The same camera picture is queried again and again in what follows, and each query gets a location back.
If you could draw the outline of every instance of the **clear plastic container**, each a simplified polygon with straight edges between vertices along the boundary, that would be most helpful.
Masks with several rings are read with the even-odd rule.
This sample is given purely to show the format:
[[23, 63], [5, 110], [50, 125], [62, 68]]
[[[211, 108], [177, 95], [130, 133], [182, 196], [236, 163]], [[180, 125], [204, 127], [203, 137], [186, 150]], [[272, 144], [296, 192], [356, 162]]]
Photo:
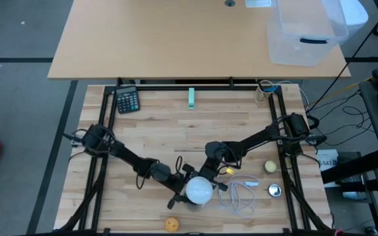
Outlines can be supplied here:
[[271, 61], [298, 66], [315, 66], [348, 37], [339, 0], [272, 0], [266, 31]]

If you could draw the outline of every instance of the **bin handle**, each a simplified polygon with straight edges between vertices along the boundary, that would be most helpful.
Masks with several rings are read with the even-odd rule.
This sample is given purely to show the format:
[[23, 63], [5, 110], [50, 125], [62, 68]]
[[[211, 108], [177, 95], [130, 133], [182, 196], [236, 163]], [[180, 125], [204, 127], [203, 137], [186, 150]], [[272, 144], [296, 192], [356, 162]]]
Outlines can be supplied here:
[[315, 39], [300, 39], [302, 43], [312, 43], [312, 44], [326, 44], [327, 40], [315, 40]]

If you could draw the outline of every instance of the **white ball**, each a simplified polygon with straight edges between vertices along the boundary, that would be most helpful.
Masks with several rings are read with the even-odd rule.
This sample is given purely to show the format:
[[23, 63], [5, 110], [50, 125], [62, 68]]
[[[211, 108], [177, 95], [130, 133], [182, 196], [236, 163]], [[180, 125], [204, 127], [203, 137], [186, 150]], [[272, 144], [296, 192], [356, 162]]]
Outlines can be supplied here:
[[213, 186], [206, 178], [196, 176], [186, 185], [186, 196], [195, 204], [205, 204], [213, 197]]

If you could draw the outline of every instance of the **calculator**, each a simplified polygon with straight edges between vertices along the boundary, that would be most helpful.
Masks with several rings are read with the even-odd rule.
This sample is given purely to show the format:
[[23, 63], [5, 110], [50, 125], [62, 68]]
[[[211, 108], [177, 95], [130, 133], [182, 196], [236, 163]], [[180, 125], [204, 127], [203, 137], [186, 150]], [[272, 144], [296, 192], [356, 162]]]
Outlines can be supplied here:
[[138, 111], [138, 91], [135, 86], [116, 89], [117, 111], [119, 114]]

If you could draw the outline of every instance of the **wooden board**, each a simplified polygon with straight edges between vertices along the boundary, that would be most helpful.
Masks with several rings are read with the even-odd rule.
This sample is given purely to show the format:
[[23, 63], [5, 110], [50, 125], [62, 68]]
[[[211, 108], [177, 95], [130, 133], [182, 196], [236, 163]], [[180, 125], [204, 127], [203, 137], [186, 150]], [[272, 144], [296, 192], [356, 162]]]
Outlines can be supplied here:
[[[79, 128], [97, 123], [103, 90], [103, 86], [88, 88]], [[283, 94], [288, 113], [305, 114], [297, 85], [284, 85]], [[268, 103], [257, 105], [251, 91], [196, 91], [196, 108], [192, 111], [187, 110], [187, 91], [144, 91], [139, 92], [139, 96], [140, 111], [116, 114], [115, 135], [137, 155], [159, 159], [172, 169], [179, 155], [183, 156], [185, 163], [199, 168], [206, 158], [204, 145], [207, 142], [241, 140], [271, 123]], [[312, 147], [303, 149], [306, 154], [315, 157]], [[73, 153], [79, 151], [82, 148], [75, 148]], [[249, 211], [243, 211], [243, 215], [249, 217], [245, 219], [220, 208], [217, 191], [200, 212], [190, 212], [182, 203], [169, 210], [167, 203], [173, 196], [172, 191], [154, 180], [145, 181], [144, 187], [138, 190], [132, 168], [120, 159], [109, 158], [98, 229], [101, 231], [109, 227], [114, 232], [164, 232], [164, 220], [176, 216], [180, 220], [181, 233], [282, 232], [283, 227], [290, 228], [285, 192], [274, 199], [266, 190], [273, 183], [283, 187], [281, 170], [278, 164], [276, 173], [265, 174], [263, 164], [266, 160], [279, 163], [274, 142], [249, 152], [243, 159], [242, 169], [236, 171], [236, 174], [250, 174], [261, 179], [260, 186], [254, 188], [257, 198], [255, 214], [249, 216]], [[65, 224], [82, 201], [89, 163], [87, 154], [71, 160], [54, 228]], [[306, 200], [330, 226], [329, 206], [317, 163], [301, 156], [298, 163]], [[229, 176], [224, 176], [218, 180], [228, 179]], [[246, 200], [251, 199], [244, 190], [240, 191], [240, 195]], [[295, 208], [301, 227], [297, 201]], [[91, 218], [92, 214], [89, 215], [88, 226]]]
[[332, 79], [345, 65], [339, 46], [315, 67], [273, 64], [270, 9], [236, 2], [74, 1], [48, 77]]

